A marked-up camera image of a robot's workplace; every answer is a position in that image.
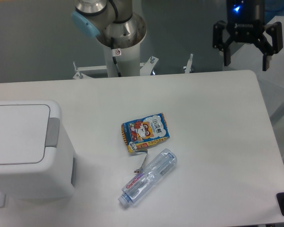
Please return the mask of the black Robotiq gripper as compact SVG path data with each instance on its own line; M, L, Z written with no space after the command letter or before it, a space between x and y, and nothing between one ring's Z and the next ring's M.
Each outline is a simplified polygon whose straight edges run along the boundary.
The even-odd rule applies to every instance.
M224 66L231 63L230 45L233 42L255 44L262 52L262 71L267 71L271 56L283 48L282 23L277 21L265 25L265 2L263 0L226 1L227 23L223 20L213 25L213 48L223 52ZM223 41L223 32L229 38ZM263 35L266 32L272 39L270 44Z

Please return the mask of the silver robot arm blue cap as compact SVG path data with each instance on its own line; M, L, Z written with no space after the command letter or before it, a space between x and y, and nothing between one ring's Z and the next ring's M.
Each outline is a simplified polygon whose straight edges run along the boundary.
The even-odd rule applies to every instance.
M253 44L263 54L262 70L269 68L269 57L283 48L281 22L265 23L267 12L264 0L226 1L227 21L220 20L213 26L213 48L223 53L223 63L231 63L230 45L233 42ZM87 36L105 37L108 45L124 47L111 36L109 27L125 25L134 17L130 0L77 0L71 14L74 24Z

